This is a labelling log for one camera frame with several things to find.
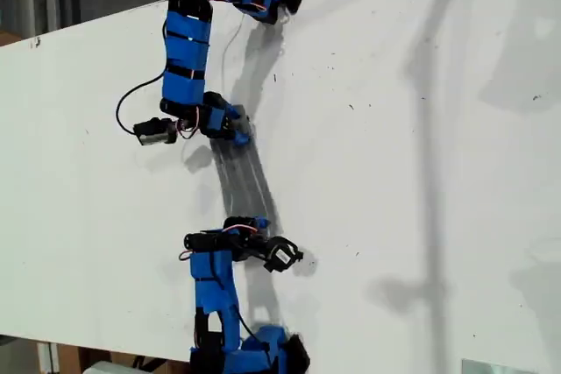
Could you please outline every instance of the black connector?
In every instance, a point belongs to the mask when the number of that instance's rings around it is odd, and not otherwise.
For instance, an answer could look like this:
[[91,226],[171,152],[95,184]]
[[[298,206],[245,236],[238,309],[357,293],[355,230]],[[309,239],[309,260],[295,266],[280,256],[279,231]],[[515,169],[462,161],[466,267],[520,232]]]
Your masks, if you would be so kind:
[[174,144],[177,140],[177,129],[170,118],[151,118],[147,122],[132,126],[132,131],[141,145],[158,143]]

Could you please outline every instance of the wire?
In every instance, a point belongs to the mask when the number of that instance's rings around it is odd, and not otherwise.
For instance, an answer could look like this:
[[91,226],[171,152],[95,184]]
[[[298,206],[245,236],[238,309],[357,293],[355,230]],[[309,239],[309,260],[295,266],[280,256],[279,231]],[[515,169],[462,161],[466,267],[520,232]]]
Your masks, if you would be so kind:
[[230,227],[224,228],[222,230],[222,232],[226,232],[226,231],[229,231],[230,229],[235,229],[235,228],[245,228],[245,229],[250,230],[253,233],[257,232],[257,228],[254,228],[250,225],[244,225],[243,223],[237,223],[236,225],[231,225]]
[[189,260],[190,258],[191,258],[191,250],[184,250],[179,254],[180,262],[185,262],[185,261]]
[[239,307],[238,306],[233,306],[233,307],[236,310],[236,314],[238,315],[239,321],[242,323],[242,326],[244,326],[245,331],[249,334],[249,336],[251,336],[254,340],[256,340],[258,343],[260,343],[261,346],[263,347],[263,351],[265,352],[265,355],[266,355],[266,360],[269,363],[269,368],[272,368],[273,365],[271,364],[271,356],[269,355],[268,346],[265,345],[264,342],[260,341],[258,339],[258,337],[253,334],[251,329],[247,327],[247,324],[245,324],[245,321],[244,321],[244,318],[242,317],[242,314],[239,312]]
[[[164,21],[164,25],[162,25],[161,27],[161,36],[163,37],[163,39],[166,39],[166,22]],[[158,76],[156,76],[154,79],[151,79],[150,81],[141,83],[140,85],[137,85],[136,87],[134,87],[133,89],[131,89],[129,92],[127,92],[126,94],[124,94],[121,99],[119,100],[119,102],[117,103],[117,108],[115,109],[115,118],[117,119],[117,123],[118,125],[121,127],[121,129],[123,129],[123,131],[127,132],[129,135],[134,135],[133,131],[130,131],[129,129],[127,129],[126,127],[123,126],[123,124],[121,123],[121,118],[119,117],[119,111],[121,110],[121,105],[123,104],[123,101],[133,92],[137,91],[138,89],[141,89],[147,85],[150,85],[151,83],[155,83],[157,80],[161,79],[164,76],[164,73],[166,72],[166,69],[164,68],[164,70],[161,71],[161,74],[159,74]]]
[[[196,120],[193,129],[186,131],[182,129],[181,127],[182,123],[180,123],[180,120],[177,120],[177,122],[175,122],[175,129],[177,129],[177,132],[181,135],[181,137],[186,140],[190,140],[195,135],[196,131],[199,130],[199,106],[198,105],[195,106],[195,111],[196,111]],[[188,138],[183,136],[184,131],[187,133],[191,133],[191,135]]]

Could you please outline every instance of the white board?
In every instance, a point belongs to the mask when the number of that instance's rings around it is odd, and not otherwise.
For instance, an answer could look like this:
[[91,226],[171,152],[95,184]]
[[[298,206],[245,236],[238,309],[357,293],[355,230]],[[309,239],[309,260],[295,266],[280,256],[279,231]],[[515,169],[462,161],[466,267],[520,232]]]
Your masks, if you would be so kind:
[[[304,0],[282,29],[217,4],[208,89],[241,102],[283,234],[240,265],[250,323],[311,373],[561,372],[558,0]],[[188,359],[183,235],[226,214],[208,140],[141,147],[117,99],[161,70],[165,3],[0,49],[0,334]],[[124,106],[157,113],[160,86]]]

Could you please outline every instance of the blue robot module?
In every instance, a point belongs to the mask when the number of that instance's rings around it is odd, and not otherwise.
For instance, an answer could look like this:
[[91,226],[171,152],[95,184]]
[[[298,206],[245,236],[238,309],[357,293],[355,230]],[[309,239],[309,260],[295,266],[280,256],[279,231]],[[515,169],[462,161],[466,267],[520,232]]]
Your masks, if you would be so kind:
[[296,13],[302,0],[169,0],[163,34],[167,62],[163,77],[160,109],[171,118],[152,118],[135,124],[132,132],[142,145],[174,143],[178,134],[191,138],[197,131],[209,138],[223,138],[235,145],[245,145],[250,134],[241,130],[240,115],[223,97],[204,91],[205,70],[209,52],[212,5],[210,1],[232,3],[256,20],[274,25],[280,7]]
[[[303,374],[309,357],[298,335],[280,326],[264,326],[255,334],[239,312],[232,265],[249,256],[265,262],[270,272],[283,272],[302,260],[298,247],[281,236],[267,238],[264,218],[230,217],[222,229],[187,234],[181,260],[190,260],[195,279],[195,347],[191,369],[200,374]],[[216,312],[221,332],[209,331]],[[240,322],[249,333],[240,339]]]

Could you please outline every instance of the floor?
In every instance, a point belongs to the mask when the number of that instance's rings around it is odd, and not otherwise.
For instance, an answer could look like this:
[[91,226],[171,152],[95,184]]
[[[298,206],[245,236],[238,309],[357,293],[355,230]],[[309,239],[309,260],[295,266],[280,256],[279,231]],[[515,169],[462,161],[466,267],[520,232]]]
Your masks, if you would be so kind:
[[37,344],[25,339],[2,345],[0,336],[0,372],[6,374],[38,374]]

